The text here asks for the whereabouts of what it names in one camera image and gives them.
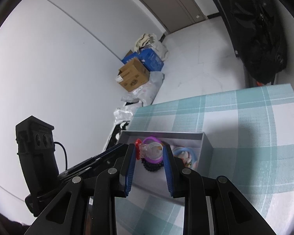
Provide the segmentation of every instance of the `cardboard box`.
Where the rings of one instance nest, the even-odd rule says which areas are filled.
[[[115,80],[128,92],[131,92],[148,82],[149,71],[138,58],[134,58],[119,69]]]
[[[151,48],[142,49],[139,54],[137,52],[128,52],[122,62],[126,64],[134,58],[138,58],[149,71],[162,70],[163,61]]]

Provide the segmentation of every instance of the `door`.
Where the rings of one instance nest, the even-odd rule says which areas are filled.
[[[168,33],[205,20],[194,0],[141,0]]]

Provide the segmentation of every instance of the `tan cardboard box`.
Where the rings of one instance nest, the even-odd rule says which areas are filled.
[[[137,58],[134,58],[119,69],[115,80],[128,92],[131,92],[148,82],[149,71]]]

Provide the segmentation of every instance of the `blue gripper pad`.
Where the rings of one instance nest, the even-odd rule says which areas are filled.
[[[126,176],[125,176],[124,193],[126,196],[129,196],[129,192],[131,191],[135,163],[136,163],[136,150],[134,148],[132,151],[130,162],[129,162],[129,168],[128,168],[128,170],[126,172]]]
[[[171,196],[173,196],[173,193],[174,193],[173,172],[172,172],[171,164],[169,161],[168,151],[165,146],[162,149],[162,156],[163,156],[163,165],[165,167],[165,177],[168,184],[168,190]]]

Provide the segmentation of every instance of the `red cap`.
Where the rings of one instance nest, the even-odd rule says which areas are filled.
[[[140,160],[140,144],[142,143],[142,141],[140,139],[137,139],[135,141],[135,147],[136,147],[136,159]]]

